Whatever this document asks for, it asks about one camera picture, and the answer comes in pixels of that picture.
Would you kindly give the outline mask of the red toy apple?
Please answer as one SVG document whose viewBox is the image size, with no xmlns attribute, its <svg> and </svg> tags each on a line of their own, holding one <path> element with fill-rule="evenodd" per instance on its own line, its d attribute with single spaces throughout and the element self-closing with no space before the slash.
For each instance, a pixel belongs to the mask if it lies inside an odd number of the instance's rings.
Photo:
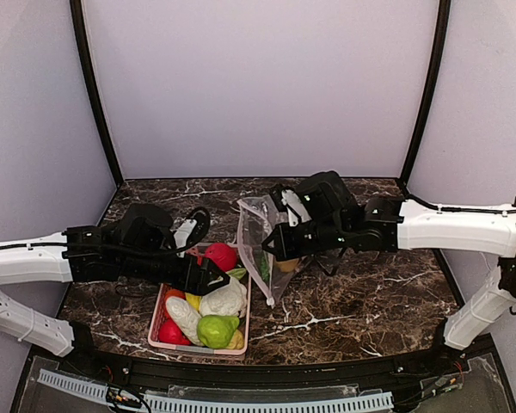
<svg viewBox="0 0 516 413">
<path fill-rule="evenodd" d="M 236 250 L 227 243 L 213 243 L 208 246 L 205 258 L 213 261 L 224 272 L 231 271 L 237 266 Z"/>
</svg>

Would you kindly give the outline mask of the yellow toy cauliflower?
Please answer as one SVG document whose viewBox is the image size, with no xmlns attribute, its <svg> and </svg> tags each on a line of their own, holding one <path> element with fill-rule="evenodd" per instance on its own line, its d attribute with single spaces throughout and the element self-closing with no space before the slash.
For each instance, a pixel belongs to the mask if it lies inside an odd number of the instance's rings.
<svg viewBox="0 0 516 413">
<path fill-rule="evenodd" d="M 302 259 L 295 258 L 287 261 L 276 262 L 275 265 L 283 274 L 298 272 L 302 265 Z"/>
</svg>

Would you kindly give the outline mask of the green toy cucumber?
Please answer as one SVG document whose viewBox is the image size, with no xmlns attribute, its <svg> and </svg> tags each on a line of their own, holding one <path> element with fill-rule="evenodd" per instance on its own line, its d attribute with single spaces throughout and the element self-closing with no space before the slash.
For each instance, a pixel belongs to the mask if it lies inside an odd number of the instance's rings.
<svg viewBox="0 0 516 413">
<path fill-rule="evenodd" d="M 266 283 L 271 280 L 273 271 L 272 265 L 270 255 L 267 252 L 262 251 L 259 258 L 258 269 L 261 279 Z"/>
</svg>

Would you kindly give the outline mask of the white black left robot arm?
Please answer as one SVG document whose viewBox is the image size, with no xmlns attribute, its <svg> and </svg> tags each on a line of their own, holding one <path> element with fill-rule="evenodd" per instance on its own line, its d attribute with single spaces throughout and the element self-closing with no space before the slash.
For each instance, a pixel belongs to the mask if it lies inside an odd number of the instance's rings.
<svg viewBox="0 0 516 413">
<path fill-rule="evenodd" d="M 70 227 L 33 239 L 0 243 L 0 288 L 53 281 L 114 282 L 121 277 L 167 284 L 204 296 L 230 277 L 208 258 L 188 254 L 210 228 L 210 213 L 195 208 L 174 228 L 171 215 L 152 204 L 132 204 L 104 226 Z M 58 356 L 91 348 L 89 327 L 46 316 L 0 289 L 0 331 Z"/>
</svg>

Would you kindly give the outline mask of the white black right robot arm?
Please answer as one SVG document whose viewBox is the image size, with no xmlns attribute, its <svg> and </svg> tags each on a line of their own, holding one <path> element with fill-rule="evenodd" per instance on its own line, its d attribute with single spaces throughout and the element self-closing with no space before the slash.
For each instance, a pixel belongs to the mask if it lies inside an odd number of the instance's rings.
<svg viewBox="0 0 516 413">
<path fill-rule="evenodd" d="M 434 205 L 412 194 L 376 197 L 360 205 L 333 170 L 296 187 L 270 191 L 288 220 L 274 226 L 261 247 L 277 261 L 328 250 L 397 252 L 462 250 L 495 255 L 485 284 L 441 326 L 441 344 L 464 350 L 516 304 L 516 197 L 499 206 Z"/>
</svg>

